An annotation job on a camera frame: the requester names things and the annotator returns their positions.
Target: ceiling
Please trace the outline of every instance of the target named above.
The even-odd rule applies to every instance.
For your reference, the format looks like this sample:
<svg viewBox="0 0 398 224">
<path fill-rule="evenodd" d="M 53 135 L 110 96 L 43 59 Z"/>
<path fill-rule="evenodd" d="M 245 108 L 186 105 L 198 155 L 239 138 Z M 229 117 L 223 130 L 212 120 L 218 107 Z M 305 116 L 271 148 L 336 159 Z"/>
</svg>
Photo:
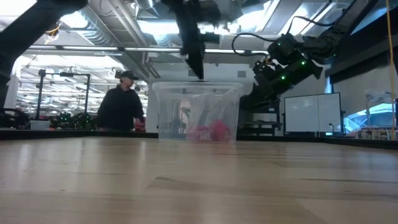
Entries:
<svg viewBox="0 0 398 224">
<path fill-rule="evenodd" d="M 239 32 L 255 32 L 261 36 L 277 38 L 287 30 L 293 16 L 305 16 L 322 23 L 336 20 L 351 0 L 215 0 L 223 21 L 229 28 L 217 29 L 207 24 L 200 24 L 202 31 L 218 32 L 221 36 L 219 44 L 208 44 L 207 48 L 231 49 L 231 41 Z M 366 21 L 372 21 L 385 8 L 382 0 L 375 7 Z M 0 1 L 0 30 L 8 26 L 14 19 L 28 9 L 35 0 Z M 92 0 L 90 5 L 61 19 L 59 35 L 49 38 L 43 35 L 35 44 L 47 45 L 81 45 L 98 47 L 179 47 L 180 40 L 176 30 L 173 14 L 159 1 L 155 6 L 143 11 L 138 9 L 132 0 Z M 318 27 L 306 21 L 295 19 L 291 32 L 295 35 L 319 35 L 326 27 Z M 253 37 L 241 37 L 236 41 L 237 49 L 266 50 L 269 43 Z M 209 54 L 205 57 L 205 77 L 212 80 L 236 82 L 252 82 L 251 65 L 258 57 L 239 57 L 237 55 Z M 104 93 L 113 88 L 118 80 L 114 77 L 115 70 L 133 70 L 143 80 L 138 85 L 144 102 L 147 100 L 146 83 L 160 78 L 161 80 L 193 80 L 188 67 L 178 54 L 147 54 L 140 52 L 105 53 L 84 51 L 28 51 L 19 59 L 21 68 L 20 106 L 32 108 L 39 81 L 39 69 L 49 71 L 73 71 L 92 74 L 93 88 L 90 90 L 89 111 L 95 113 Z M 81 106 L 81 95 L 85 80 L 79 77 L 74 81 L 82 84 L 71 84 L 59 77 L 46 77 L 45 82 L 59 84 L 45 85 L 45 104 L 49 106 L 46 113 L 66 109 L 78 111 Z"/>
</svg>

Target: clear plastic bin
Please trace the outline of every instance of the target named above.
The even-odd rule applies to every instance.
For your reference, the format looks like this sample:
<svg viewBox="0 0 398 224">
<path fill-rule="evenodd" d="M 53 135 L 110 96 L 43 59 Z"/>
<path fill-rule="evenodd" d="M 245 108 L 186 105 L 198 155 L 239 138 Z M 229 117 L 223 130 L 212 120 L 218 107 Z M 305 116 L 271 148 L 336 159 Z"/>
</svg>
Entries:
<svg viewBox="0 0 398 224">
<path fill-rule="evenodd" d="M 48 130 L 50 121 L 30 121 L 30 130 Z"/>
<path fill-rule="evenodd" d="M 157 82 L 159 139 L 235 142 L 240 83 Z"/>
</svg>

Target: man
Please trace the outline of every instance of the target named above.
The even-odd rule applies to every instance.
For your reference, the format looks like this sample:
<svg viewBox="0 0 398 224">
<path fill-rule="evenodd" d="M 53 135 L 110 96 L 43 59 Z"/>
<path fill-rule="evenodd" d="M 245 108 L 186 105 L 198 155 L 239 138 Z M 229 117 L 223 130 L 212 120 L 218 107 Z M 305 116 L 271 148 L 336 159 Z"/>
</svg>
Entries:
<svg viewBox="0 0 398 224">
<path fill-rule="evenodd" d="M 144 122 L 144 112 L 137 93 L 131 89 L 138 80 L 132 71 L 123 72 L 120 85 L 108 91 L 98 110 L 97 127 L 100 131 L 129 132 L 134 118 Z"/>
</svg>

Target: wooden table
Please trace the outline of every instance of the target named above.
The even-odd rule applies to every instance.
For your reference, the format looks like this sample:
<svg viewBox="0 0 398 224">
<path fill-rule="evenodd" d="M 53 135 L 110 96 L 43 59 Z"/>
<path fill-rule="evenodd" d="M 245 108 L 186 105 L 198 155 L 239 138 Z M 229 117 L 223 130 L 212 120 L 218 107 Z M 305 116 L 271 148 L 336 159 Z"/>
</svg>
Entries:
<svg viewBox="0 0 398 224">
<path fill-rule="evenodd" d="M 295 142 L 0 142 L 0 223 L 398 223 L 398 153 Z"/>
</svg>

